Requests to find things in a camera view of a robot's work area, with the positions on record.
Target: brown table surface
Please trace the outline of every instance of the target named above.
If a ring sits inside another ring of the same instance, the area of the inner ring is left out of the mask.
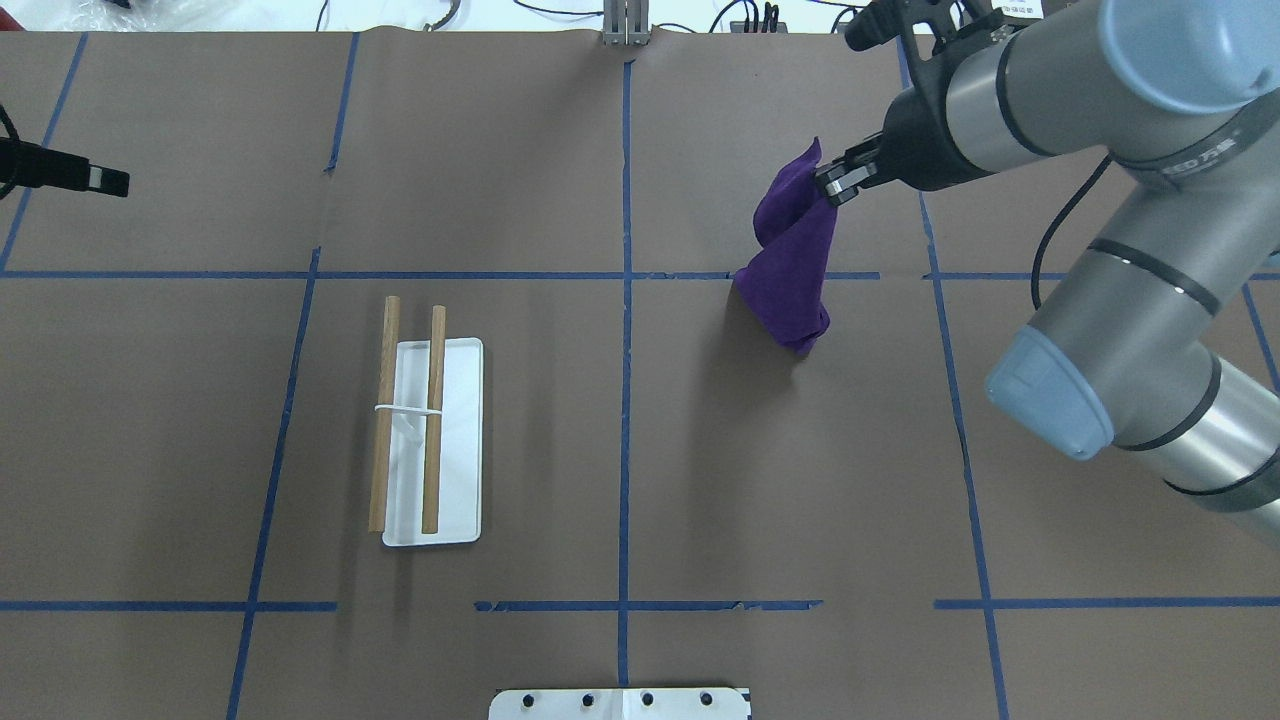
[[[727,277],[777,168],[879,128],[893,49],[598,37],[0,33],[23,136],[133,174],[0,204],[0,716],[669,684],[762,719],[1274,716],[1280,556],[983,397],[1100,152],[859,197],[799,359]],[[475,544],[365,533],[389,293],[402,337],[444,304],[485,343]],[[1274,380],[1277,323],[1260,278],[1207,340]]]

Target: white mounting plate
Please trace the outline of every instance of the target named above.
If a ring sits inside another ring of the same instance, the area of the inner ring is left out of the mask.
[[[396,393],[401,406],[426,407],[430,341],[396,346]],[[484,345],[474,337],[444,341],[444,406],[440,409],[440,532],[422,533],[426,418],[392,416],[383,544],[407,547],[480,538],[480,451],[484,433]]]
[[[703,705],[704,693],[710,705]],[[750,691],[736,688],[503,691],[489,703],[489,720],[750,720],[748,697]]]

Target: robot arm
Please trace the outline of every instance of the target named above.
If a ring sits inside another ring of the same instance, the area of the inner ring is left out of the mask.
[[[970,17],[969,3],[964,3]],[[933,56],[911,28],[928,23]],[[913,87],[819,168],[840,205],[1105,145],[1139,187],[1014,340],[991,400],[1076,460],[1115,445],[1280,547],[1280,400],[1198,341],[1280,243],[1280,5],[1085,0],[1018,32],[877,0],[846,41],[900,36]]]

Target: blue joint cap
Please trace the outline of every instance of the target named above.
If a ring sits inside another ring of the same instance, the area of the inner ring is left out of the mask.
[[[1280,87],[1276,0],[1102,0],[1102,54],[1139,97],[1211,115]]]
[[[987,397],[1073,460],[1115,439],[1107,409],[1075,364],[1044,333],[1023,327],[987,377]]]

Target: white tray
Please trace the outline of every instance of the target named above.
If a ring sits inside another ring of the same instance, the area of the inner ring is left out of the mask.
[[[393,402],[426,407],[430,341],[396,347]],[[383,544],[406,547],[480,538],[480,454],[484,428],[484,345],[474,337],[444,342],[444,406],[440,420],[440,532],[422,534],[426,418],[392,416]]]

